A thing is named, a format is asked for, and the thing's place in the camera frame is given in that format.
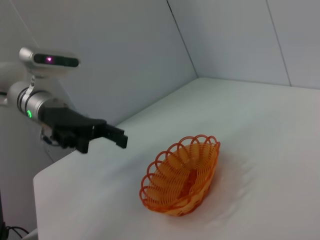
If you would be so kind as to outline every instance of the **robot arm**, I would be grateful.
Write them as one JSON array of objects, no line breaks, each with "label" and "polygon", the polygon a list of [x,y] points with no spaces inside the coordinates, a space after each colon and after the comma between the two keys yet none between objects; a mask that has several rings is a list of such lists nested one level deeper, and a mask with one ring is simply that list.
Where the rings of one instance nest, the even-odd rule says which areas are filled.
[{"label": "robot arm", "polygon": [[0,77],[0,105],[18,109],[27,118],[51,128],[51,138],[62,148],[76,148],[79,152],[88,152],[90,140],[107,138],[121,148],[127,147],[128,137],[124,131],[107,124],[103,119],[85,117],[71,109],[49,92],[39,89],[38,81],[50,77],[64,76],[68,71],[76,70],[80,60],[72,53],[44,49],[22,48],[20,60],[32,74],[31,83],[21,79],[18,67],[13,64],[0,65],[3,73]]}]

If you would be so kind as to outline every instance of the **silver metal cylinder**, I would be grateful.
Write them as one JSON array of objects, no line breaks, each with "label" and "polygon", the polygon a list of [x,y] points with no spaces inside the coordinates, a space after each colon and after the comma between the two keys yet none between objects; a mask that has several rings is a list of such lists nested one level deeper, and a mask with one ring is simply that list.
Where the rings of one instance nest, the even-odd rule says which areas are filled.
[{"label": "silver metal cylinder", "polygon": [[7,93],[7,102],[10,107],[18,109],[30,119],[38,122],[43,108],[61,108],[65,104],[62,100],[52,96],[47,91],[36,91],[28,95],[29,85],[26,82],[13,84]]}]

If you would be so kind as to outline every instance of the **camera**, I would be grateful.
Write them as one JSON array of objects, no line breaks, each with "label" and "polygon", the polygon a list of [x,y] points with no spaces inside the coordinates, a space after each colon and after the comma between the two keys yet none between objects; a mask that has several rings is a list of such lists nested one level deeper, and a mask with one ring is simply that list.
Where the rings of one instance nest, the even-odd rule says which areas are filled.
[{"label": "camera", "polygon": [[76,70],[79,58],[71,52],[23,47],[19,58],[28,72],[36,77],[58,77]]}]

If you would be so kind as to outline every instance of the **black cable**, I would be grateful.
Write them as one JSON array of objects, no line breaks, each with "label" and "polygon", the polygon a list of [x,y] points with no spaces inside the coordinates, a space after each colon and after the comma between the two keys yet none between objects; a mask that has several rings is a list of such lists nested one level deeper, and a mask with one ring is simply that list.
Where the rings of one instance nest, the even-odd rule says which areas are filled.
[{"label": "black cable", "polygon": [[48,136],[46,136],[46,135],[44,134],[44,129],[43,129],[43,128],[40,130],[40,140],[43,141],[43,142],[45,142],[45,143],[48,144],[49,146],[52,146],[52,147],[60,147],[59,144],[53,143],[53,141],[51,141],[50,137],[48,137]]},{"label": "black cable", "polygon": [[15,230],[14,228],[11,228],[11,227],[8,227],[8,228],[7,228],[7,231],[8,231],[8,232],[7,232],[7,235],[8,235],[8,236],[9,236],[9,231],[10,231],[10,230],[15,231],[15,233],[16,233],[16,234],[17,234],[17,235],[22,239],[21,234],[20,234],[20,233],[18,233],[18,231],[17,231],[17,230]]},{"label": "black cable", "polygon": [[20,229],[22,231],[24,231],[26,234],[29,234],[30,232],[28,232],[27,230],[25,230],[24,228],[20,227],[20,226],[9,226],[10,229]]}]

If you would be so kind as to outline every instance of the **wicker basket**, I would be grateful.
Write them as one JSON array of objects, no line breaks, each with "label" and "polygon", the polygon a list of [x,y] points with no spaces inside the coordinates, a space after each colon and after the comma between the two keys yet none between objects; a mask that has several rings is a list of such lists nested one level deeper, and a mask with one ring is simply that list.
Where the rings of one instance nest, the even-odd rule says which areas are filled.
[{"label": "wicker basket", "polygon": [[208,193],[219,148],[220,142],[214,136],[197,135],[184,137],[160,152],[141,181],[139,196],[143,205],[172,216],[193,212]]}]

